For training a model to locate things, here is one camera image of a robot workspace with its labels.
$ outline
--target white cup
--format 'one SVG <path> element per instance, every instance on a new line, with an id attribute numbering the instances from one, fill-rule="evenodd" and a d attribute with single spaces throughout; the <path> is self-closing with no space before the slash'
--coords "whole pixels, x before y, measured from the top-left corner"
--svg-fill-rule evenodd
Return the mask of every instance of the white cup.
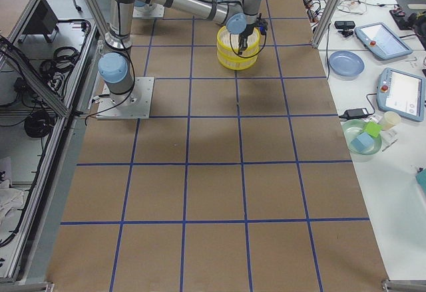
<path id="1" fill-rule="evenodd" d="M 401 117 L 394 111 L 387 111 L 383 118 L 379 121 L 379 125 L 383 130 L 389 130 L 401 122 Z"/>

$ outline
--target tablet screen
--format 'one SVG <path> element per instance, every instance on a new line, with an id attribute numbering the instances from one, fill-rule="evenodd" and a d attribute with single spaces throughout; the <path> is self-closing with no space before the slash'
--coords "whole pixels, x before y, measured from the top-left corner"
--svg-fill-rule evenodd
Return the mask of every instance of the tablet screen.
<path id="1" fill-rule="evenodd" d="M 376 45 L 386 54 L 394 55 L 407 50 L 383 25 L 365 27 L 362 31 L 375 41 Z"/>
<path id="2" fill-rule="evenodd" d="M 419 116 L 420 94 L 420 79 L 391 71 L 391 86 L 386 99 L 387 107 Z"/>

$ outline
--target green sponge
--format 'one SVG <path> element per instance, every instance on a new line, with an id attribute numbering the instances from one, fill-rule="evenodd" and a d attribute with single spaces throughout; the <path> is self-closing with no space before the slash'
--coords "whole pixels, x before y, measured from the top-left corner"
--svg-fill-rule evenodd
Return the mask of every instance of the green sponge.
<path id="1" fill-rule="evenodd" d="M 364 132 L 368 133 L 373 138 L 377 138 L 377 136 L 379 136 L 380 130 L 381 126 L 372 121 L 369 121 L 363 129 Z"/>

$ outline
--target blue block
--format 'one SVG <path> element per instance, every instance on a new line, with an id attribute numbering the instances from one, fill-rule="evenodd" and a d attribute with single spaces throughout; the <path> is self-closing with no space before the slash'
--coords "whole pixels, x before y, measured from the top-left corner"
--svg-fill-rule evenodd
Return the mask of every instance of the blue block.
<path id="1" fill-rule="evenodd" d="M 374 139 L 366 132 L 353 139 L 351 145 L 358 151 L 364 152 L 374 145 Z"/>
<path id="2" fill-rule="evenodd" d="M 426 193 L 426 169 L 423 169 L 416 175 L 416 180 L 419 182 L 419 185 L 423 188 L 423 191 Z"/>

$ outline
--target blue plate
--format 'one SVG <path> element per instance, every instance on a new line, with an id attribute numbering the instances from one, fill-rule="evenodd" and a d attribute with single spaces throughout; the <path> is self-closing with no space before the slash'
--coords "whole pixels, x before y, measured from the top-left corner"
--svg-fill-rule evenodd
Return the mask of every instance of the blue plate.
<path id="1" fill-rule="evenodd" d="M 331 69 L 341 76 L 357 76 L 364 70 L 362 59 L 350 51 L 336 51 L 328 61 Z"/>

